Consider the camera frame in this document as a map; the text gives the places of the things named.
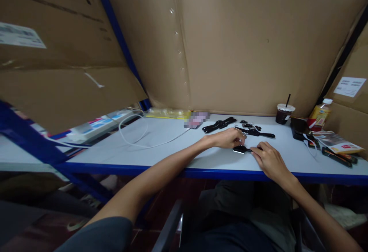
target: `plastic cup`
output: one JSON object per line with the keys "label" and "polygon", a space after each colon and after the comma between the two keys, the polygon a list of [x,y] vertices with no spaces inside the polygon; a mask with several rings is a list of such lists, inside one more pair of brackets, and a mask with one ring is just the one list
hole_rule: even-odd
{"label": "plastic cup", "polygon": [[277,114],[276,114],[276,122],[278,124],[286,124],[291,114],[295,111],[295,107],[292,105],[286,104],[278,104],[277,105]]}

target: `cardboard box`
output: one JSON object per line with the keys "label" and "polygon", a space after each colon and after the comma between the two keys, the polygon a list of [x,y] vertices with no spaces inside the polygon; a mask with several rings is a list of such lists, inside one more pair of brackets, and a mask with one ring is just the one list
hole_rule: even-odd
{"label": "cardboard box", "polygon": [[50,133],[146,98],[100,0],[0,0],[0,13],[0,98]]}
{"label": "cardboard box", "polygon": [[154,106],[306,117],[368,0],[111,2]]}
{"label": "cardboard box", "polygon": [[327,94],[333,99],[332,112],[325,129],[333,130],[345,139],[368,150],[368,82],[366,81],[353,96],[337,94],[337,85],[342,77],[368,79],[368,26],[358,37],[349,57],[341,68]]}

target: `person's left hand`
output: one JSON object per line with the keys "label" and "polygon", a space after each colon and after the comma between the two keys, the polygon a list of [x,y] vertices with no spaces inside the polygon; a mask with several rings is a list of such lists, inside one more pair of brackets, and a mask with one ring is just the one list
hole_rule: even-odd
{"label": "person's left hand", "polygon": [[216,134],[206,135],[203,139],[212,147],[234,148],[244,145],[246,136],[239,129],[232,127]]}

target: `forearm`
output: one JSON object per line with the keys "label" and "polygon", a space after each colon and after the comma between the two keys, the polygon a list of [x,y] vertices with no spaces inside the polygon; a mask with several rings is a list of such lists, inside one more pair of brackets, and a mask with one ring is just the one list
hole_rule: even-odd
{"label": "forearm", "polygon": [[198,154],[212,146],[207,138],[161,160],[126,184],[88,224],[123,216],[133,223],[144,204],[174,179]]}
{"label": "forearm", "polygon": [[284,190],[304,209],[328,251],[363,251],[351,235],[304,189],[295,178]]}

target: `bottle cap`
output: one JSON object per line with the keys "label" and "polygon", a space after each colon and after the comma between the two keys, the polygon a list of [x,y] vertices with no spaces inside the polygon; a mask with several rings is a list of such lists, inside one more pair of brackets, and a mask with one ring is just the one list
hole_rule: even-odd
{"label": "bottle cap", "polygon": [[325,104],[331,104],[332,103],[332,99],[324,99],[323,103]]}

